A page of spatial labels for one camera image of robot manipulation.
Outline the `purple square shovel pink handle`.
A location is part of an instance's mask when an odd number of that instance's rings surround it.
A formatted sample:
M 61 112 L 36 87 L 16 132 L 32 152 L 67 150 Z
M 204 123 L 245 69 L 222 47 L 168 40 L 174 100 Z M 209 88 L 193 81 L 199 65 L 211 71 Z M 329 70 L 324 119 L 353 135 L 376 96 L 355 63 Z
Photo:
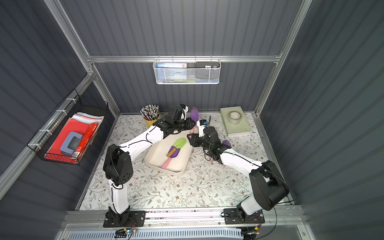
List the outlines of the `purple square shovel pink handle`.
M 231 143 L 230 143 L 228 140 L 224 140 L 224 141 L 222 142 L 222 144 L 223 144 L 223 145 L 226 145 L 229 149 L 232 148 L 232 145 L 231 145 Z

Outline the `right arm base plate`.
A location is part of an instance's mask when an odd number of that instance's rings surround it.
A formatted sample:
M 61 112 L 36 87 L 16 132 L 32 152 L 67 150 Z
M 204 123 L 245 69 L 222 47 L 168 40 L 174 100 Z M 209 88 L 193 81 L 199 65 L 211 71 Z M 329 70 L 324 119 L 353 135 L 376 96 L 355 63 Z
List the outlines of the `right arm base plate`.
M 239 224 L 254 224 L 261 225 L 265 223 L 262 211 L 247 215 L 243 210 L 235 208 L 227 208 L 221 212 L 221 217 L 224 218 L 227 225 Z

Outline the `purple round shovel pink handle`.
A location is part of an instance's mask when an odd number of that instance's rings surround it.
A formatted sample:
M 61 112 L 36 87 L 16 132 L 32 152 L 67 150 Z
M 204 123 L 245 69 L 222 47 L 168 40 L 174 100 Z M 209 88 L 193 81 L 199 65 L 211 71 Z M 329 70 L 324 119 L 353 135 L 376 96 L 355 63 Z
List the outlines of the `purple round shovel pink handle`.
M 169 165 L 169 163 L 171 162 L 171 160 L 173 158 L 175 158 L 180 152 L 180 149 L 179 148 L 176 148 L 174 146 L 172 146 L 167 154 L 167 157 L 168 159 L 166 160 L 166 162 L 161 166 L 162 169 L 166 169 L 167 166 Z

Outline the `green shovel wooden handle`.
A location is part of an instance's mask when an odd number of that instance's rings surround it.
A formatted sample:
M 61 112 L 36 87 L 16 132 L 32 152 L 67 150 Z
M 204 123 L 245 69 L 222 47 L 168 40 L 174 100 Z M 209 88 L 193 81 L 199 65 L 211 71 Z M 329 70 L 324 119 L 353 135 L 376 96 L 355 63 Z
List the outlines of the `green shovel wooden handle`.
M 172 146 L 176 147 L 176 148 L 179 148 L 181 150 L 181 148 L 186 144 L 187 142 L 187 139 L 186 138 L 179 138 L 177 139 L 174 144 Z

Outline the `purple pointed shovel pink handle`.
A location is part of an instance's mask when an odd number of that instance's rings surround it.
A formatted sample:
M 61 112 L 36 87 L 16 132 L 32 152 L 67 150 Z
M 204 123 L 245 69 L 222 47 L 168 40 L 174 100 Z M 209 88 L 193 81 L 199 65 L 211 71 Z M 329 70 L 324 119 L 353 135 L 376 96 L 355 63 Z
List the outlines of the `purple pointed shovel pink handle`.
M 198 111 L 198 109 L 197 109 L 196 107 L 193 107 L 193 108 L 191 109 L 191 112 L 190 112 L 190 118 L 191 118 L 191 120 L 194 122 L 194 123 L 193 123 L 193 126 L 192 126 L 192 128 L 191 128 L 191 130 L 190 130 L 190 134 L 193 134 L 193 133 L 195 132 L 195 125 L 196 125 L 196 123 L 197 123 L 198 120 L 199 120 L 199 111 Z

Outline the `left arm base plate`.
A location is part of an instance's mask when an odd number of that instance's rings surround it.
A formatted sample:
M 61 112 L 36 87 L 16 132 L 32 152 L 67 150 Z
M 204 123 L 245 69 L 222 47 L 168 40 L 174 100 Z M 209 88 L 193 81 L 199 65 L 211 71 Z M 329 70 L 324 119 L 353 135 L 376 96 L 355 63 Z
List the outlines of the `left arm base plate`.
M 130 211 L 121 215 L 108 211 L 103 223 L 104 228 L 143 227 L 146 218 L 145 211 Z

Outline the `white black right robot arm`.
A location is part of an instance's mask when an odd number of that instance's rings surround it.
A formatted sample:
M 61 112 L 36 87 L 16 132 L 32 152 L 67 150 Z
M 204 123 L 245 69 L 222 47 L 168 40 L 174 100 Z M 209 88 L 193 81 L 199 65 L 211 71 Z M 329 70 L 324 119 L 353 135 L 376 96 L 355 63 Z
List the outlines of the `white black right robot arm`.
M 239 154 L 227 140 L 219 139 L 214 127 L 204 128 L 202 136 L 188 134 L 187 139 L 191 146 L 203 148 L 211 160 L 249 177 L 252 194 L 238 205 L 240 214 L 251 216 L 261 210 L 270 211 L 290 193 L 290 187 L 273 162 L 257 162 Z

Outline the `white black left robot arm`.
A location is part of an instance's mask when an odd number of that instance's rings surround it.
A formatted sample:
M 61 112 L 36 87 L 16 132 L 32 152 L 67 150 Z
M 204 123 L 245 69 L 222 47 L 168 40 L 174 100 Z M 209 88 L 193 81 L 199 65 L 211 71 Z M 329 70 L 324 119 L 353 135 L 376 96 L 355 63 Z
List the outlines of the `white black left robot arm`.
M 133 176 L 133 160 L 153 144 L 170 135 L 192 130 L 199 120 L 199 111 L 193 107 L 187 116 L 188 106 L 181 104 L 170 108 L 164 119 L 155 121 L 145 132 L 119 146 L 108 146 L 103 171 L 108 179 L 112 203 L 110 210 L 122 215 L 128 213 L 128 181 Z

